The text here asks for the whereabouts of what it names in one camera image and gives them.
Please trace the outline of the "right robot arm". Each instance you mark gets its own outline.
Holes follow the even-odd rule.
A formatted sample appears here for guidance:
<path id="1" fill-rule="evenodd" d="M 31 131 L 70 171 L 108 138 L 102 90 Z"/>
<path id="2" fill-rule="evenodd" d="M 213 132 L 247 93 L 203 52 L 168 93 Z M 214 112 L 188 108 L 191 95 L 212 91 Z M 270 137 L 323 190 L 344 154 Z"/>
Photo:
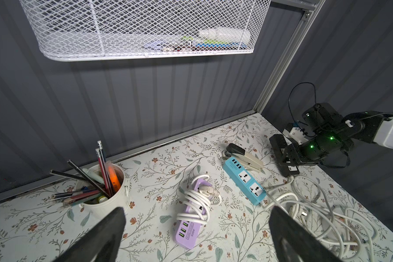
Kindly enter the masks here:
<path id="1" fill-rule="evenodd" d="M 303 119 L 315 136 L 279 149 L 281 166 L 322 164 L 335 151 L 348 155 L 354 139 L 393 149 L 393 112 L 362 111 L 344 117 L 330 104 L 319 103 L 306 110 Z"/>

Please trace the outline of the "teal power strip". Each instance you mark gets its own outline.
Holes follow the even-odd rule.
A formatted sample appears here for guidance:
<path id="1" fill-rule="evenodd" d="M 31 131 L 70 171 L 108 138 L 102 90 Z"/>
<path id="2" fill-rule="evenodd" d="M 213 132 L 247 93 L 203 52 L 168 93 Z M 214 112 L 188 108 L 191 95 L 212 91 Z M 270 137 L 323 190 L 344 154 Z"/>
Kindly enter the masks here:
<path id="1" fill-rule="evenodd" d="M 265 189 L 234 157 L 227 159 L 224 171 L 253 205 L 259 205 L 266 197 Z"/>

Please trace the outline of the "purple power strip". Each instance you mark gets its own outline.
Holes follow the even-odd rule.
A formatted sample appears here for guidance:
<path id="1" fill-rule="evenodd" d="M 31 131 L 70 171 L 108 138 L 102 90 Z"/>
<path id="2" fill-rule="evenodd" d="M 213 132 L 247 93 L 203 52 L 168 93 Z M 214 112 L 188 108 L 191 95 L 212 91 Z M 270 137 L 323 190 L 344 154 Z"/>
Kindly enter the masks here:
<path id="1" fill-rule="evenodd" d="M 174 241 L 188 250 L 195 247 L 200 228 L 210 220 L 210 207 L 214 205 L 216 195 L 208 178 L 208 175 L 200 175 L 192 180 L 192 188 L 184 193 L 185 210 L 176 218 L 179 226 Z"/>

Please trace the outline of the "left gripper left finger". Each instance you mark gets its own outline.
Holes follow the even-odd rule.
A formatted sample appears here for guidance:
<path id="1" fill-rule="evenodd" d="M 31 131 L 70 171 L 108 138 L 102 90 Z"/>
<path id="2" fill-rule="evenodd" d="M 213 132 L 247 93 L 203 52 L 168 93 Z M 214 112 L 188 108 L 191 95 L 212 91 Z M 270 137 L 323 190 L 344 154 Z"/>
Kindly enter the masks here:
<path id="1" fill-rule="evenodd" d="M 57 262 L 114 262 L 126 224 L 124 209 L 117 207 L 88 231 Z"/>

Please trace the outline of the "black power strip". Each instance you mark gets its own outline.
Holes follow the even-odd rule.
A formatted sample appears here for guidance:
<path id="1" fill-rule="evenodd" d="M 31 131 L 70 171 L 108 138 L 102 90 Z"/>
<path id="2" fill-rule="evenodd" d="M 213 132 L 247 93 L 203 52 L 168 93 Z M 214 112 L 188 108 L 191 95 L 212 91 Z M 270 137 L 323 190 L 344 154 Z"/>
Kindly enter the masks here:
<path id="1" fill-rule="evenodd" d="M 291 165 L 291 161 L 288 158 L 287 153 L 285 153 L 285 149 L 288 144 L 284 136 L 282 134 L 275 134 L 269 139 L 269 141 L 274 152 L 280 174 L 285 178 L 299 175 L 299 168 Z"/>

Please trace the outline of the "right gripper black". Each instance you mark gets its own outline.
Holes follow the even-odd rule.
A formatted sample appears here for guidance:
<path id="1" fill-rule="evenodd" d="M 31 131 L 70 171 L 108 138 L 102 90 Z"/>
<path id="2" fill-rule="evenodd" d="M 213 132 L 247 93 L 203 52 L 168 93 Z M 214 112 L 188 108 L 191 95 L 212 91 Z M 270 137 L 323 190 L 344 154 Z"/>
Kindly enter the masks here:
<path id="1" fill-rule="evenodd" d="M 318 165 L 324 158 L 324 151 L 314 142 L 302 145 L 292 143 L 285 149 L 291 165 Z"/>

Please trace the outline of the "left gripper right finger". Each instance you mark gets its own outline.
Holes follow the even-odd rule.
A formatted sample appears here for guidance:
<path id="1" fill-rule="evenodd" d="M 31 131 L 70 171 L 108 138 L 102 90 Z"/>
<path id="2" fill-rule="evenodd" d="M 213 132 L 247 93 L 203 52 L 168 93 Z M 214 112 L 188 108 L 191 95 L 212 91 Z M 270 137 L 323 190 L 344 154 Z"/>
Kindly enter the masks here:
<path id="1" fill-rule="evenodd" d="M 275 206 L 270 215 L 271 237 L 279 262 L 339 262 L 301 225 Z"/>

